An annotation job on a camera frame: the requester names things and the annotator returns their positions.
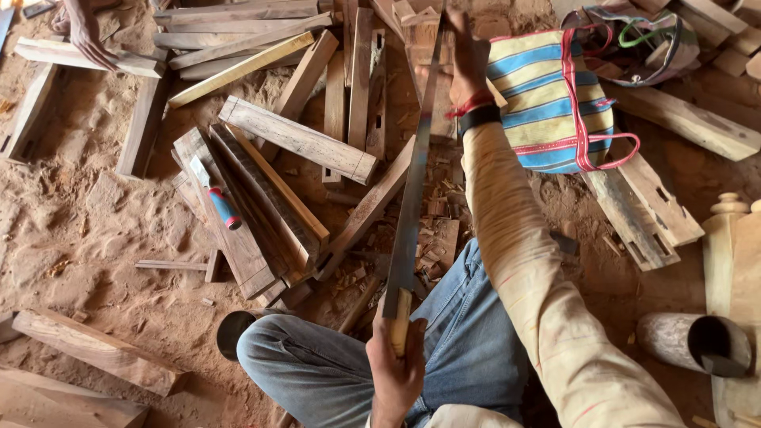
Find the leg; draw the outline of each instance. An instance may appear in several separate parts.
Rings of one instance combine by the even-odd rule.
[[[259,388],[305,426],[364,426],[374,389],[359,340],[267,315],[240,337],[237,355]]]
[[[471,240],[410,319],[427,318],[425,384],[407,414],[424,425],[444,404],[471,404],[520,422],[526,350]]]

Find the blue and yellow striped bag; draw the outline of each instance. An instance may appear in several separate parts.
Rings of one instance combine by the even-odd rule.
[[[613,32],[606,28],[610,42]],[[639,149],[634,134],[613,134],[614,100],[605,97],[597,76],[587,70],[574,38],[578,29],[491,40],[486,76],[508,101],[502,127],[525,168],[564,174],[614,168]],[[604,163],[618,136],[633,138],[634,150]]]

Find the hand saw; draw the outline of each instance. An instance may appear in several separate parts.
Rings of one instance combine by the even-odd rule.
[[[436,42],[433,46],[431,66],[423,93],[420,108],[420,121],[412,147],[412,160],[407,172],[407,184],[404,187],[402,209],[396,238],[393,242],[391,265],[388,272],[386,298],[383,317],[392,318],[391,344],[396,356],[404,356],[407,327],[409,327],[409,310],[412,304],[412,290],[415,276],[415,249],[418,244],[418,222],[423,198],[423,180],[425,164],[428,162],[428,145],[431,141],[431,115],[436,97],[436,83],[441,56],[441,41],[444,39],[444,12],[447,0],[441,2],[441,19],[438,22]]]

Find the saw handle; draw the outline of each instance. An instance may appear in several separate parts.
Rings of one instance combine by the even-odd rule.
[[[217,209],[217,213],[222,218],[226,228],[230,230],[236,230],[241,225],[243,225],[243,221],[240,219],[240,216],[230,205],[228,200],[222,196],[222,191],[219,189],[219,187],[212,187],[209,189],[209,197],[212,198],[214,207]]]
[[[404,356],[407,348],[407,329],[409,328],[409,310],[412,307],[412,293],[408,289],[399,289],[396,301],[396,318],[391,321],[391,346],[399,358]]]

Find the sandy floor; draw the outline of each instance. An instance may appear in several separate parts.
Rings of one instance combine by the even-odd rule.
[[[556,26],[547,0],[460,4],[473,10],[472,22],[481,37]],[[155,25],[146,3],[125,0],[122,9],[99,16],[102,28],[121,28],[106,46],[150,53]],[[17,17],[0,60],[0,97],[18,102],[23,96],[32,67],[12,50],[20,36],[46,37],[49,17],[50,13],[28,22]],[[389,70],[397,77],[388,91],[392,108],[387,135],[390,151],[396,153],[405,132],[415,128],[417,114],[400,125],[396,122],[405,112],[415,112],[417,103],[401,42],[390,36],[388,43]],[[689,82],[748,107],[761,106],[758,85],[748,81],[732,81],[732,91],[701,85],[714,81],[712,72],[696,73]],[[169,182],[179,171],[169,153],[172,141],[192,126],[205,129],[216,123],[229,94],[271,106],[292,68],[254,72],[170,111],[144,181],[113,174],[139,78],[84,69],[68,73],[69,83],[61,90],[37,160],[29,166],[0,164],[0,310],[42,306],[67,315],[83,310],[91,315],[90,326],[195,375],[184,392],[160,398],[28,338],[0,345],[0,363],[150,404],[153,410],[145,426],[272,426],[278,406],[216,350],[215,329],[221,318],[229,311],[253,307],[240,297],[234,282],[209,285],[202,273],[137,270],[132,265],[142,258],[205,261],[212,243]],[[187,85],[178,82],[175,91]],[[320,93],[307,105],[301,122],[321,130],[323,104]],[[0,114],[5,126],[13,112]],[[708,208],[723,191],[741,190],[753,199],[761,196],[757,156],[733,163],[649,123],[630,120],[627,125],[643,136],[643,154],[699,222],[709,217]],[[341,229],[348,214],[344,206],[325,202],[317,165],[284,152],[275,168],[297,168],[299,175],[284,175],[286,182],[332,233]],[[679,248],[679,264],[642,273],[628,257],[616,257],[600,239],[610,225],[580,178],[530,172],[527,177],[551,227],[579,241],[578,256],[565,255],[564,268],[610,339],[659,381],[686,420],[693,414],[712,420],[707,376],[661,365],[636,345],[626,344],[644,313],[705,310],[700,244]],[[347,189],[357,196],[364,191],[355,184]],[[378,234],[380,242],[392,239],[375,227],[370,233]],[[46,271],[61,260],[72,263],[60,275],[48,276]],[[302,306],[301,315],[337,327],[360,290],[354,286],[333,297],[332,287],[315,283],[316,293]],[[202,298],[214,300],[216,306],[202,304]],[[547,402],[535,394],[526,401],[527,426],[550,426],[553,413]]]

